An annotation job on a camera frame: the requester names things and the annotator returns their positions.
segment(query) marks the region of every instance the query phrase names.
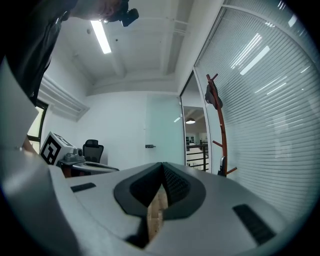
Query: black chair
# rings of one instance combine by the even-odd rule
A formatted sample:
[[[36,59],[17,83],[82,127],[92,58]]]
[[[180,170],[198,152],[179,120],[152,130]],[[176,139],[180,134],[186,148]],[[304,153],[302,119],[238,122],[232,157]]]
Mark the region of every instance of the black chair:
[[[86,161],[100,163],[104,146],[99,145],[96,139],[88,139],[83,145],[82,150]]]

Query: wooden coat rack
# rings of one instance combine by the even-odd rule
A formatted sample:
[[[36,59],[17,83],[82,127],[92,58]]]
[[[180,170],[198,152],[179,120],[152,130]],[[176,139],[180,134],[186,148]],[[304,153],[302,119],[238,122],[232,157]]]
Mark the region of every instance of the wooden coat rack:
[[[223,166],[223,170],[222,170],[222,174],[223,176],[227,176],[228,174],[234,172],[235,170],[237,170],[237,167],[231,169],[230,171],[227,171],[227,166],[228,166],[228,150],[227,150],[227,136],[226,136],[226,128],[225,128],[225,121],[224,121],[224,116],[222,114],[221,111],[221,106],[219,104],[219,99],[218,99],[218,94],[215,90],[215,83],[214,83],[214,79],[218,76],[218,74],[215,74],[213,78],[210,78],[210,75],[207,74],[206,78],[208,80],[213,98],[215,100],[216,103],[216,110],[218,111],[218,116],[219,116],[219,122],[220,122],[220,129],[221,129],[221,137],[222,137],[222,144],[216,142],[216,141],[212,141],[214,144],[218,145],[219,147],[222,148],[222,157],[224,157],[224,166]]]

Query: black bag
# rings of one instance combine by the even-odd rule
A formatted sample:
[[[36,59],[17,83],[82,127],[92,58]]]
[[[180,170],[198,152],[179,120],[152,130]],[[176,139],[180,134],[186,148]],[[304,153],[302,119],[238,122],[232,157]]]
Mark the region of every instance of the black bag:
[[[217,87],[214,84],[213,84],[213,87],[214,87],[214,90],[216,92],[216,95],[218,96]],[[209,103],[209,104],[212,104],[216,110],[218,109],[218,105],[217,105],[217,103],[215,101],[214,94],[213,94],[209,84],[206,87],[205,101],[207,103]],[[223,103],[222,103],[221,99],[219,98],[219,96],[218,96],[218,101],[219,101],[220,108],[222,108],[223,107]]]

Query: glass door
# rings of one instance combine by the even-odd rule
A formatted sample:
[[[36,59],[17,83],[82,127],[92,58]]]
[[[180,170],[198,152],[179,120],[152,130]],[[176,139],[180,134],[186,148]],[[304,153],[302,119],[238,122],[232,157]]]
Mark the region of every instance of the glass door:
[[[146,98],[145,162],[185,163],[180,97],[148,94]]]

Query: person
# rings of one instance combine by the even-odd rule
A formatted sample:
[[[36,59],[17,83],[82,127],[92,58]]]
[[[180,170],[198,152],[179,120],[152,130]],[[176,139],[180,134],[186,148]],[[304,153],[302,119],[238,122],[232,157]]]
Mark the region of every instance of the person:
[[[69,17],[77,17],[109,22],[124,20],[128,25],[139,17],[136,9],[127,12],[128,1],[29,0],[19,3],[19,9],[12,7],[12,10],[16,10],[18,19],[10,19],[14,25],[11,23],[11,27],[7,29],[9,40],[4,54],[17,82],[34,105],[62,22]],[[22,147],[36,153],[28,137]]]

